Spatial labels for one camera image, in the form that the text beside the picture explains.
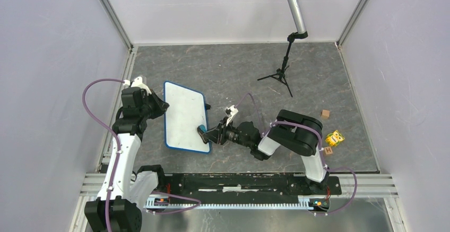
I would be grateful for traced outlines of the blue whiteboard eraser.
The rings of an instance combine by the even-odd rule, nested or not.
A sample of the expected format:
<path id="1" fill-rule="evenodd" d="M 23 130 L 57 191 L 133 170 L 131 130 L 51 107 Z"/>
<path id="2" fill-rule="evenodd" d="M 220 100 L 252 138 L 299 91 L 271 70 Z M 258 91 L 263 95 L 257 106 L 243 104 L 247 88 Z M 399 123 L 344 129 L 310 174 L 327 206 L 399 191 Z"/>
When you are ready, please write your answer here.
<path id="1" fill-rule="evenodd" d="M 207 132 L 206 126 L 205 126 L 205 125 L 200 125 L 200 126 L 198 126 L 198 127 L 197 127 L 197 132 L 198 132 L 199 134 L 204 134 L 205 132 Z"/>

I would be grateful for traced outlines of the blue framed whiteboard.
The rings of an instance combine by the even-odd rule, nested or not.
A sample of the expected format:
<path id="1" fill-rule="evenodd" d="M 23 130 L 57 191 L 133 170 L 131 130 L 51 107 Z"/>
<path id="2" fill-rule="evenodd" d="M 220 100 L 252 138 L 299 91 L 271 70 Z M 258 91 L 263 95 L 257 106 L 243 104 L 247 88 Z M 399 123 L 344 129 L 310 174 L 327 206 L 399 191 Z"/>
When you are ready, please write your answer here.
<path id="1" fill-rule="evenodd" d="M 165 144 L 169 149 L 210 153 L 211 144 L 204 143 L 197 128 L 207 128 L 204 94 L 191 88 L 166 81 L 163 86 L 165 102 Z"/>

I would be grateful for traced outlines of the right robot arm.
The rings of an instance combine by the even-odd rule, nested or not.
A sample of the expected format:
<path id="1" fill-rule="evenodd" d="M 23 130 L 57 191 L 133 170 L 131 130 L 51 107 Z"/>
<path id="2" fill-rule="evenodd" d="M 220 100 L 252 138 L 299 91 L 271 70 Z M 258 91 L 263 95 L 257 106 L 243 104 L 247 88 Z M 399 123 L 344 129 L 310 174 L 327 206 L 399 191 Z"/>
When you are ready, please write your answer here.
<path id="1" fill-rule="evenodd" d="M 268 160 L 279 147 L 285 147 L 301 156 L 305 166 L 306 185 L 310 192 L 319 194 L 327 186 L 329 172 L 320 154 L 323 124 L 317 119 L 280 110 L 267 132 L 261 133 L 253 122 L 232 124 L 237 108 L 226 109 L 226 116 L 211 129 L 199 126 L 197 132 L 204 143 L 225 144 L 227 141 L 247 147 L 258 160 Z"/>

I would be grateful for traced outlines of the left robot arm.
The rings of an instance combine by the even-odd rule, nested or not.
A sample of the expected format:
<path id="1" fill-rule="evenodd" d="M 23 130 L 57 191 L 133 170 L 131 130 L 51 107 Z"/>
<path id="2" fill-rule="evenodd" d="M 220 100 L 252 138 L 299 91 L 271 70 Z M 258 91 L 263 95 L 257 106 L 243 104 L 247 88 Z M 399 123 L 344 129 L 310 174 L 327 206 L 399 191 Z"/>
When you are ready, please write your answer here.
<path id="1" fill-rule="evenodd" d="M 122 90 L 121 99 L 122 106 L 109 128 L 113 149 L 105 180 L 96 199 L 84 208 L 93 231 L 140 231 L 147 198 L 167 186 L 160 165 L 141 167 L 134 182 L 132 172 L 147 121 L 162 116 L 169 104 L 143 84 Z"/>

